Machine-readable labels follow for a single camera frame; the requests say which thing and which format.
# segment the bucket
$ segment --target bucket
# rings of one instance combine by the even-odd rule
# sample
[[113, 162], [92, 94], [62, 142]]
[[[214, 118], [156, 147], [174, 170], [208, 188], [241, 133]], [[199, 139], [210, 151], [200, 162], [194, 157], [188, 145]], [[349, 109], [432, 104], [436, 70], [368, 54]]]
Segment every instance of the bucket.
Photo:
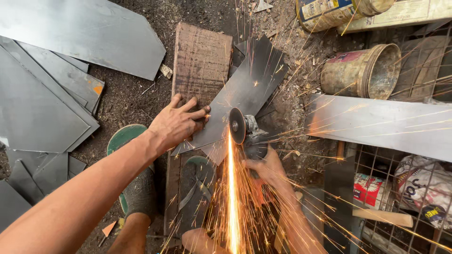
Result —
[[353, 186], [353, 202], [374, 210], [391, 211], [394, 205], [392, 183], [386, 179], [356, 173]]
[[309, 32], [318, 32], [387, 11], [395, 0], [296, 0], [297, 17]]
[[399, 77], [399, 60], [395, 44], [338, 53], [323, 66], [320, 85], [326, 94], [386, 100]]

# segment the wooden stick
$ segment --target wooden stick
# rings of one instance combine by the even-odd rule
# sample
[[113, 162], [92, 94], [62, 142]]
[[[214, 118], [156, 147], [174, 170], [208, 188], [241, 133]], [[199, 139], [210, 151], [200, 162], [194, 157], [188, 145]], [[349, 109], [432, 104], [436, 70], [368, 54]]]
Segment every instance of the wooden stick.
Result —
[[353, 216], [391, 223], [399, 226], [413, 227], [413, 218], [409, 214], [386, 212], [372, 209], [354, 209]]

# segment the metal grid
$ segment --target metal grid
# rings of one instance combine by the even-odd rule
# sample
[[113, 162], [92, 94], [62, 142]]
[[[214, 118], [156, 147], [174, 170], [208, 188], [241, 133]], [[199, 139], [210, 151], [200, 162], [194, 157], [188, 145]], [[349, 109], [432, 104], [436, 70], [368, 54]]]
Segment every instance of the metal grid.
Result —
[[[391, 195], [396, 197], [397, 192], [392, 188], [392, 183], [397, 181], [397, 179], [402, 179], [401, 177], [395, 176], [395, 169], [397, 168], [397, 165], [400, 163], [401, 158], [405, 157], [406, 155], [409, 155], [408, 153], [392, 150], [392, 149], [386, 149], [386, 148], [379, 148], [379, 147], [373, 147], [373, 146], [366, 146], [366, 145], [359, 145], [356, 153], [356, 173], [365, 173], [370, 175], [371, 177], [379, 177], [383, 178], [385, 180], [385, 191], [387, 188], [390, 188]], [[387, 166], [387, 170], [382, 169], [382, 165]], [[426, 187], [426, 193], [435, 191], [433, 189], [430, 189], [430, 184], [433, 176], [433, 170], [424, 169], [431, 172], [430, 179], [428, 181], [427, 187]], [[405, 182], [403, 186], [403, 190], [406, 190], [406, 183]], [[366, 196], [364, 200], [367, 199], [367, 193], [369, 186], [367, 186]], [[408, 197], [406, 191], [403, 193], [404, 197]], [[446, 214], [448, 214], [451, 203], [452, 203], [452, 195], [449, 196], [450, 201], [449, 205], [446, 209]], [[410, 214], [413, 218], [414, 227], [409, 228], [411, 231], [416, 232], [419, 235], [422, 235], [423, 237], [427, 239], [431, 239], [435, 242], [438, 242], [442, 236], [449, 236], [452, 237], [452, 234], [449, 230], [443, 230], [443, 225], [446, 220], [443, 220], [443, 224], [440, 229], [435, 230], [434, 226], [430, 224], [427, 221], [422, 220], [422, 207], [424, 206], [426, 195], [423, 196], [421, 208], [418, 209], [418, 211], [410, 212], [408, 210], [401, 209], [399, 205], [397, 205], [397, 202], [394, 202], [394, 206], [392, 206], [392, 202], [388, 202], [387, 200], [380, 200], [380, 210], [382, 210], [383, 207], [391, 207], [392, 209], [387, 211], [392, 212], [398, 212], [398, 213], [404, 213], [404, 214]], [[391, 249], [391, 244], [395, 244], [399, 246], [401, 249], [406, 251], [406, 253], [418, 253], [418, 254], [435, 254], [437, 252], [438, 246], [436, 244], [431, 244], [428, 241], [415, 236], [414, 234], [411, 234], [409, 232], [406, 232], [400, 228], [398, 228], [395, 225], [390, 225], [387, 223], [381, 223], [371, 220], [366, 220], [365, 224], [366, 227], [370, 228], [372, 230], [371, 237], [373, 234], [379, 234], [382, 237], [387, 239], [387, 245], [385, 246], [387, 249]]]
[[[396, 89], [391, 95], [391, 99], [401, 99], [404, 101], [416, 102], [423, 101], [424, 98], [432, 97], [433, 99], [445, 102], [452, 102], [452, 59], [449, 59], [449, 56], [452, 56], [452, 42], [451, 42], [451, 29], [452, 22], [448, 22], [439, 28], [428, 31], [424, 26], [415, 26], [413, 27], [415, 30], [410, 30], [409, 28], [396, 28], [392, 31], [393, 37], [388, 41], [391, 43], [396, 43], [399, 48], [402, 50], [402, 60], [406, 61], [410, 56], [412, 56], [415, 62], [413, 63], [414, 67], [406, 67], [402, 66], [400, 71], [400, 77], [403, 74], [407, 74], [406, 80], [404, 82], [398, 82]], [[426, 38], [433, 36], [445, 36], [446, 41], [443, 45], [439, 45], [438, 47], [431, 47], [430, 43], [418, 43], [414, 49], [404, 50], [404, 45], [406, 47], [406, 43], [410, 42], [410, 40], [420, 39], [425, 40]], [[430, 59], [429, 61], [422, 61], [421, 55], [423, 52], [433, 51], [439, 49], [442, 55]], [[434, 78], [424, 82], [416, 81], [418, 75], [421, 70], [425, 72], [433, 71], [433, 73], [429, 73], [433, 75]]]

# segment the dirt ground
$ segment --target dirt ground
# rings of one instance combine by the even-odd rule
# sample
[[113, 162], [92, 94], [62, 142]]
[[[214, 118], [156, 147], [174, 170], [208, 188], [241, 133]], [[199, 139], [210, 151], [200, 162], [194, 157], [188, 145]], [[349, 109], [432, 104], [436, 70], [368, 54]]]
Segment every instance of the dirt ground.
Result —
[[[274, 5], [270, 13], [262, 11], [251, 15], [249, 21], [248, 5], [253, 0], [220, 1], [220, 0], [112, 0], [113, 2], [130, 9], [147, 18], [151, 27], [165, 46], [167, 52], [163, 60], [171, 69], [174, 61], [175, 27], [180, 21], [199, 26], [215, 32], [224, 32], [233, 36], [234, 44], [242, 42], [249, 35], [264, 35], [278, 28], [280, 32], [273, 37], [276, 48], [286, 53], [285, 62], [290, 71], [277, 91], [272, 101], [275, 111], [262, 117], [260, 121], [280, 131], [299, 129], [304, 124], [305, 110], [308, 96], [307, 91], [320, 84], [322, 63], [334, 52], [346, 52], [362, 49], [364, 38], [357, 36], [343, 36], [338, 38], [336, 32], [320, 32], [313, 34], [313, 39], [305, 44], [305, 39], [297, 32], [299, 23], [295, 26], [295, 2], [288, 0], [269, 0]], [[251, 33], [245, 34], [243, 28], [251, 26]], [[145, 80], [102, 66], [90, 64], [89, 74], [105, 81], [99, 110], [96, 118], [100, 128], [80, 145], [72, 156], [87, 163], [88, 166], [106, 156], [106, 147], [110, 137], [121, 127], [131, 123], [140, 123], [149, 126], [152, 118], [170, 101], [171, 80], [164, 76], [154, 81]], [[299, 150], [300, 155], [279, 151], [281, 158], [286, 157], [283, 165], [289, 178], [304, 186], [321, 186], [323, 175], [322, 165], [325, 159], [314, 155], [328, 155], [334, 153], [335, 142], [331, 140], [317, 140], [301, 136], [277, 144], [280, 150]], [[165, 174], [166, 154], [155, 162], [155, 183], [159, 195], [159, 210], [164, 213], [165, 203]], [[7, 157], [0, 147], [0, 179], [10, 174]], [[99, 222], [78, 253], [105, 253], [115, 239], [110, 235], [102, 246], [98, 244], [103, 238], [101, 229], [111, 222], [123, 217], [119, 202], [115, 202], [104, 218]], [[163, 235], [163, 216], [157, 217], [152, 223], [148, 235]], [[146, 252], [159, 253], [163, 240], [148, 237]]]

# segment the flip-flop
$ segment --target flip-flop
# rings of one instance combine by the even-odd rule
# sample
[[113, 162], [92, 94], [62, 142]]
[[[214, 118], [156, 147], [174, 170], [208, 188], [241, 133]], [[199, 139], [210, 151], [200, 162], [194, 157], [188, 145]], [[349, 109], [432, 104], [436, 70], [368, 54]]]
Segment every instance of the flip-flop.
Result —
[[[141, 135], [147, 127], [142, 124], [129, 124], [122, 127], [117, 132], [113, 134], [107, 146], [107, 156], [117, 151], [119, 148], [123, 147], [125, 144], [130, 142], [132, 139]], [[154, 164], [151, 164], [149, 168], [154, 172]], [[128, 205], [126, 198], [123, 193], [119, 195], [119, 202], [121, 203], [121, 208], [124, 214], [128, 212]]]
[[181, 169], [178, 237], [202, 227], [213, 195], [215, 170], [214, 164], [203, 156], [191, 157]]

